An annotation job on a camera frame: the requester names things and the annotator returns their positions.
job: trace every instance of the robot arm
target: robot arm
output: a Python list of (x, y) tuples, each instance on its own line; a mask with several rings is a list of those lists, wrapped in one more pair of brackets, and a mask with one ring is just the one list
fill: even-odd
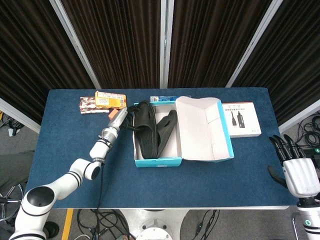
[(65, 175), (50, 184), (35, 187), (25, 194), (16, 216), (15, 232), (10, 240), (46, 239), (43, 228), (56, 200), (66, 198), (80, 187), (83, 178), (94, 180), (98, 176), (127, 114), (126, 107), (121, 109), (110, 121), (108, 128), (102, 130), (99, 140), (90, 151), (92, 161), (78, 158)]
[(320, 192), (320, 183), (315, 166), (304, 151), (288, 136), (270, 137), (280, 160), (285, 179), (279, 177), (271, 166), (268, 172), (277, 183), (288, 188), (290, 193), (299, 198), (298, 210), (309, 240), (320, 239), (320, 204), (315, 196)]

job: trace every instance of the black curtain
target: black curtain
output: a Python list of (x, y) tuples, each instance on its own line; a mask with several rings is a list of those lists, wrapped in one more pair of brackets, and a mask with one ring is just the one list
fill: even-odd
[(168, 87), (225, 87), (270, 2), (175, 0)]
[(51, 89), (94, 88), (48, 0), (0, 1), (0, 97), (41, 123)]
[(285, 0), (233, 87), (266, 87), (279, 125), (320, 99), (320, 2)]
[(158, 88), (161, 0), (62, 0), (103, 88)]

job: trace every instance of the white robotic hand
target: white robotic hand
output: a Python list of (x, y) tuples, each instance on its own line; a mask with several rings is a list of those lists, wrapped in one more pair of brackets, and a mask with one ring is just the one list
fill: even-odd
[(320, 192), (320, 182), (315, 166), (288, 135), (284, 135), (284, 138), (287, 142), (276, 135), (269, 139), (278, 155), (285, 179), (279, 177), (271, 166), (268, 166), (268, 172), (273, 180), (299, 198), (297, 207), (306, 234), (310, 240), (320, 240), (320, 204), (315, 199)]
[(10, 240), (45, 240), (44, 225), (56, 200), (66, 198), (81, 186), (83, 178), (94, 180), (105, 163), (105, 157), (118, 137), (118, 131), (128, 114), (121, 109), (102, 130), (99, 140), (90, 151), (92, 161), (78, 158), (62, 177), (54, 182), (28, 191), (15, 220), (15, 232)]

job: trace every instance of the black slipper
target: black slipper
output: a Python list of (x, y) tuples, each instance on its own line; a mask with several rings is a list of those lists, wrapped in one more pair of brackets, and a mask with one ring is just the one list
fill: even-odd
[(156, 157), (158, 158), (162, 151), (165, 149), (167, 142), (170, 138), (170, 135), (177, 124), (177, 111), (171, 110), (168, 116), (164, 116), (160, 122), (156, 125), (157, 129), (157, 144), (158, 144), (158, 153)]
[(135, 110), (134, 128), (142, 157), (155, 159), (158, 153), (156, 117), (152, 105), (146, 100), (140, 102)]

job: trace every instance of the blue tablecloth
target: blue tablecloth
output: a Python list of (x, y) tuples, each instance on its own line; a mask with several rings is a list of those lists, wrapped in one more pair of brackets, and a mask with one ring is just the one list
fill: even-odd
[[(80, 97), (96, 90), (51, 90), (27, 188), (48, 184), (65, 174), (78, 158), (91, 161), (89, 152), (109, 122), (107, 113), (80, 114)], [(107, 89), (125, 94), (128, 106), (150, 96), (215, 97), (222, 103), (253, 102), (262, 134), (232, 138), (234, 159), (218, 163), (186, 161), (179, 167), (137, 168), (132, 132), (122, 130), (108, 154), (103, 172), (101, 208), (203, 208), (295, 205), (297, 199), (275, 183), (267, 172), (281, 173), (268, 137), (278, 124), (266, 88)], [(56, 208), (96, 208), (101, 174), (84, 180)]]

